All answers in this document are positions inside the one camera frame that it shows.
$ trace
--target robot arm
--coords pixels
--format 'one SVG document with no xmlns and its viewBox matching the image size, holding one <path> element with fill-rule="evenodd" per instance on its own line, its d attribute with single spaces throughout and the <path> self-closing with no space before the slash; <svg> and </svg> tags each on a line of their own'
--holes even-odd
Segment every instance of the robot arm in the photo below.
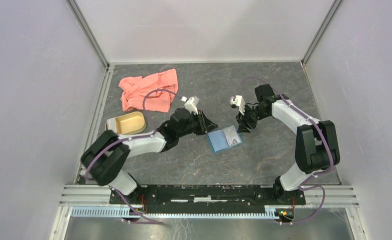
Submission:
<svg viewBox="0 0 392 240">
<path fill-rule="evenodd" d="M 283 192 L 297 190 L 299 185 L 309 176 L 315 176 L 315 173 L 322 172 L 330 166 L 324 143 L 315 142 L 315 140 L 320 141 L 321 138 L 308 119 L 313 120 L 318 125 L 326 138 L 334 165 L 340 162 L 336 128 L 331 121 L 320 121 L 298 109 L 308 116 L 306 119 L 299 112 L 289 107 L 293 103 L 287 100 L 286 96 L 275 94 L 269 84 L 258 86 L 255 88 L 255 93 L 258 100 L 258 103 L 255 104 L 245 103 L 243 97 L 239 95 L 231 98 L 231 107 L 239 109 L 236 116 L 239 123 L 238 132 L 249 133 L 256 127 L 257 121 L 274 117 L 282 121 L 296 134 L 296 163 L 285 174 L 276 179 L 274 188 L 278 195 Z M 281 96 L 287 100 L 289 105 L 281 99 Z"/>
<path fill-rule="evenodd" d="M 156 132 L 116 135 L 111 130 L 105 131 L 82 155 L 82 164 L 88 168 L 94 158 L 108 145 L 124 139 L 123 144 L 109 150 L 110 155 L 101 155 L 89 171 L 100 186 L 109 185 L 129 195 L 137 187 L 137 182 L 122 169 L 127 158 L 167 151 L 178 144 L 180 137 L 188 134 L 204 135 L 218 127 L 197 109 L 198 100 L 196 97 L 189 98 L 184 104 L 185 108 L 178 108 Z"/>
</svg>

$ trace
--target floor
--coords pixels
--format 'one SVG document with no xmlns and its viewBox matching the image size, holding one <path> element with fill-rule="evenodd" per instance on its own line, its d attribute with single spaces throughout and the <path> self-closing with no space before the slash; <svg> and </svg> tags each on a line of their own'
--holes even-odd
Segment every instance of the floor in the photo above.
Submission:
<svg viewBox="0 0 392 240">
<path fill-rule="evenodd" d="M 297 209 L 296 219 L 313 209 Z M 313 219 L 278 226 L 270 219 L 158 219 L 165 225 L 129 225 L 118 218 L 72 217 L 66 240 L 353 240 L 345 209 L 322 209 Z"/>
<path fill-rule="evenodd" d="M 182 63 L 117 65 L 109 87 L 99 134 L 107 119 L 125 114 L 121 107 L 122 90 L 118 87 L 124 77 L 147 76 L 176 69 L 179 94 L 197 96 L 198 108 L 219 128 L 236 125 L 236 109 L 229 100 L 236 94 L 241 79 L 265 79 L 277 91 L 282 91 L 295 105 L 318 118 L 319 113 L 309 83 L 298 62 L 249 63 Z M 256 80 L 245 82 L 241 93 L 246 102 L 256 102 Z M 177 99 L 171 112 L 183 107 Z M 144 112 L 145 132 L 169 119 L 170 113 Z M 163 153 L 148 153 L 129 158 L 124 165 L 140 184 L 273 184 L 294 163 L 295 135 L 282 122 L 271 117 L 258 122 L 256 130 L 243 134 L 244 143 L 220 153 L 212 153 L 205 136 L 187 135 L 178 146 Z M 336 173 L 321 176 L 315 184 L 339 184 Z"/>
</svg>

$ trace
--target gray marble surface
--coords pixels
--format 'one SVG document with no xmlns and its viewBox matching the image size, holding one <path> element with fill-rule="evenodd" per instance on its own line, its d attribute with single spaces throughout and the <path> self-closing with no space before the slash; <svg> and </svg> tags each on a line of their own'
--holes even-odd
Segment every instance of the gray marble surface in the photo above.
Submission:
<svg viewBox="0 0 392 240">
<path fill-rule="evenodd" d="M 246 77 L 263 78 L 265 82 L 286 94 L 295 105 L 318 118 L 311 89 L 298 62 L 249 63 L 182 63 L 117 65 L 114 68 L 106 99 L 99 134 L 109 118 L 126 114 L 121 107 L 124 77 L 147 76 L 176 69 L 178 93 L 197 96 L 198 108 L 219 128 L 237 126 L 236 109 L 230 108 L 230 97 L 239 92 L 247 103 L 255 103 L 256 80 L 237 84 Z M 168 120 L 176 108 L 183 107 L 175 99 L 170 113 L 144 112 L 145 132 Z M 163 153 L 148 153 L 131 157 L 126 168 L 140 184 L 265 184 L 271 185 L 295 162 L 295 135 L 282 122 L 271 117 L 258 122 L 252 133 L 243 134 L 244 143 L 220 153 L 213 153 L 205 136 L 187 135 L 178 146 Z M 336 173 L 321 176 L 312 183 L 338 184 Z"/>
</svg>

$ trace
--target folded cloth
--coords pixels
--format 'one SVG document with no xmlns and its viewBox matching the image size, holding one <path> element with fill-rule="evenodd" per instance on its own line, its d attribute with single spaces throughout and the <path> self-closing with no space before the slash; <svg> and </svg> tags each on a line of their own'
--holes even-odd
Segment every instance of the folded cloth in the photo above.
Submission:
<svg viewBox="0 0 392 240">
<path fill-rule="evenodd" d="M 177 71 L 170 69 L 158 72 L 147 77 L 136 76 L 126 77 L 119 82 L 119 87 L 124 90 L 122 93 L 122 110 L 131 111 L 133 109 L 143 109 L 144 97 L 155 89 L 167 89 L 174 93 L 178 91 Z M 146 99 L 146 110 L 167 113 L 175 95 L 165 91 L 152 93 Z"/>
</svg>

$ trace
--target yellow container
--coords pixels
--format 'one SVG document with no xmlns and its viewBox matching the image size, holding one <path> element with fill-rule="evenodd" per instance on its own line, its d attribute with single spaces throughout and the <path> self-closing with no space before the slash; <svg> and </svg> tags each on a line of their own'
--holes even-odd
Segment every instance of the yellow container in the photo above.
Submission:
<svg viewBox="0 0 392 240">
<path fill-rule="evenodd" d="M 135 111 L 122 116 L 110 118 L 106 121 L 105 129 L 116 134 L 133 135 L 144 131 L 146 121 L 141 112 Z"/>
</svg>

